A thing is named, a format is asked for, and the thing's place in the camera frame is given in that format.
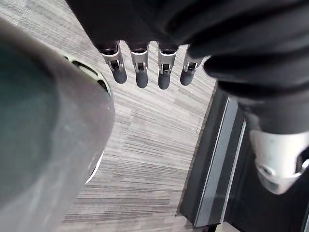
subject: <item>silver metal strip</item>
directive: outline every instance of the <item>silver metal strip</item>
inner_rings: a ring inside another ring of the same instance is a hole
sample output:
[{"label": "silver metal strip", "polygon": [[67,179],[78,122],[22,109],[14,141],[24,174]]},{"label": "silver metal strip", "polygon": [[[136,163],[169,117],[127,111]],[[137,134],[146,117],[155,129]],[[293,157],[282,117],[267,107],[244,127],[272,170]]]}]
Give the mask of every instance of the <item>silver metal strip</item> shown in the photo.
[{"label": "silver metal strip", "polygon": [[234,178],[234,174],[235,174],[235,170],[236,170],[236,165],[237,165],[237,160],[239,157],[239,152],[240,152],[240,148],[241,148],[241,144],[242,144],[242,139],[245,133],[245,129],[246,129],[246,121],[243,122],[242,124],[242,128],[241,128],[241,132],[240,132],[240,138],[237,144],[237,149],[236,149],[236,154],[235,154],[235,158],[234,158],[234,162],[233,162],[233,167],[232,167],[232,173],[228,182],[228,187],[227,187],[227,192],[225,195],[225,201],[224,201],[224,206],[223,206],[223,210],[222,210],[222,214],[221,214],[221,219],[220,219],[220,223],[223,223],[224,221],[224,216],[225,216],[225,212],[226,212],[226,207],[227,207],[227,203],[228,203],[228,198],[231,192],[231,188],[232,188],[232,183],[233,183],[233,178]]},{"label": "silver metal strip", "polygon": [[[209,166],[209,169],[208,169],[208,172],[207,172],[207,177],[206,177],[206,181],[205,181],[205,184],[204,184],[202,196],[205,195],[205,190],[206,190],[209,174],[211,172],[211,166],[212,166],[212,163],[213,163],[214,154],[216,153],[216,149],[217,149],[217,145],[218,145],[218,141],[219,141],[219,137],[220,137],[220,133],[221,133],[221,129],[222,129],[222,125],[223,125],[223,121],[224,121],[224,117],[225,117],[225,114],[226,114],[226,109],[227,109],[227,105],[228,105],[229,101],[230,101],[230,98],[228,98],[226,103],[225,103],[225,108],[224,108],[223,115],[222,115],[222,118],[221,118],[221,122],[220,122],[220,127],[219,127],[219,131],[218,131],[218,136],[217,136],[217,139],[216,139],[216,143],[215,143],[212,155],[211,155],[211,163],[210,163],[210,166]],[[201,210],[201,205],[202,205],[202,201],[199,202],[198,210],[197,210],[197,215],[199,214],[199,212]]]}]

